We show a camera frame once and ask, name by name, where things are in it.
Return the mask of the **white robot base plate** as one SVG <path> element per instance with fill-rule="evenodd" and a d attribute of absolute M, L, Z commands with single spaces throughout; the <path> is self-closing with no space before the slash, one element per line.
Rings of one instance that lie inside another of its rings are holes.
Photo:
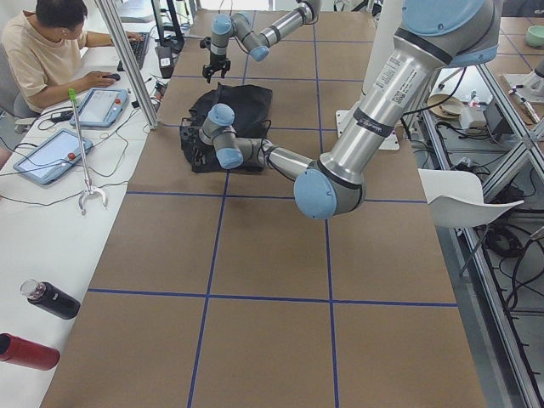
<path fill-rule="evenodd" d="M 464 229 L 487 225 L 524 203 L 485 203 L 482 184 L 473 173 L 422 168 L 418 172 L 437 227 Z"/>

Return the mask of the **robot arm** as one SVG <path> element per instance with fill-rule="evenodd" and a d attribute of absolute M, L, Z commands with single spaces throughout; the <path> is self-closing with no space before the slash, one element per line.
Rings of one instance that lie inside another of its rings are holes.
<path fill-rule="evenodd" d="M 209 63 L 202 68 L 202 76 L 210 82 L 216 72 L 224 78 L 230 70 L 231 61 L 227 56 L 230 39 L 234 38 L 241 50 L 255 61 L 263 61 L 269 50 L 302 26 L 315 24 L 319 19 L 321 1 L 297 1 L 297 7 L 276 22 L 256 32 L 252 21 L 245 12 L 217 14 L 212 21 L 211 36 L 200 41 L 200 48 L 209 51 Z"/>
<path fill-rule="evenodd" d="M 225 104 L 211 108 L 197 140 L 213 148 L 224 169 L 271 167 L 291 179 L 297 208 L 309 218 L 351 212 L 366 195 L 364 168 L 429 76 L 445 67 L 493 60 L 501 17 L 500 1 L 404 2 L 392 53 L 353 105 L 337 142 L 316 160 L 267 139 L 238 137 L 235 113 Z"/>

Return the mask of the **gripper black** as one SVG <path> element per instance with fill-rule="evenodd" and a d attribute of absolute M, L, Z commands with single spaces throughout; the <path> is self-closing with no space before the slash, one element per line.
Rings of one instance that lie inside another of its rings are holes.
<path fill-rule="evenodd" d="M 212 80 L 213 74 L 220 71 L 221 77 L 225 78 L 225 75 L 230 71 L 231 61 L 226 55 L 210 54 L 209 65 L 204 65 L 202 68 L 202 75 L 207 82 Z"/>
<path fill-rule="evenodd" d="M 213 148 L 199 139 L 190 140 L 190 163 L 210 164 L 213 158 Z"/>

